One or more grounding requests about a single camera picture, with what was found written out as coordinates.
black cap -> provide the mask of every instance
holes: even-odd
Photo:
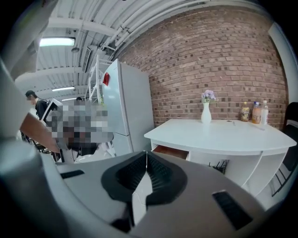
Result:
[[[28,90],[28,91],[25,93],[25,96],[26,96],[26,97],[29,97],[30,95],[35,95],[35,92],[33,92],[32,90]]]

pixelated area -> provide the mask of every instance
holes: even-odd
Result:
[[[108,111],[102,105],[74,101],[51,110],[46,126],[53,138],[64,140],[68,147],[88,148],[113,139],[107,120]]]

brick wall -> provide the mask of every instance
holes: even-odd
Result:
[[[154,122],[199,119],[201,93],[218,103],[213,119],[238,119],[242,102],[267,100],[269,124],[280,128],[287,105],[281,60],[267,33],[272,22],[247,8],[208,7],[153,26],[119,59],[149,73]]]

flower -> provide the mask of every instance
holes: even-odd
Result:
[[[202,93],[202,101],[203,102],[210,102],[211,100],[216,101],[216,97],[214,96],[214,92],[212,90],[206,90]]]

fluorescent light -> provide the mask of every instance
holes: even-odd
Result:
[[[62,102],[64,101],[70,101],[70,100],[75,100],[76,98],[72,98],[72,99],[62,99]]]
[[[39,46],[74,46],[75,39],[69,37],[51,37],[51,38],[42,38]]]
[[[52,89],[53,92],[56,92],[56,91],[62,91],[62,90],[70,90],[70,89],[75,89],[75,87],[61,87],[61,88],[54,88]]]

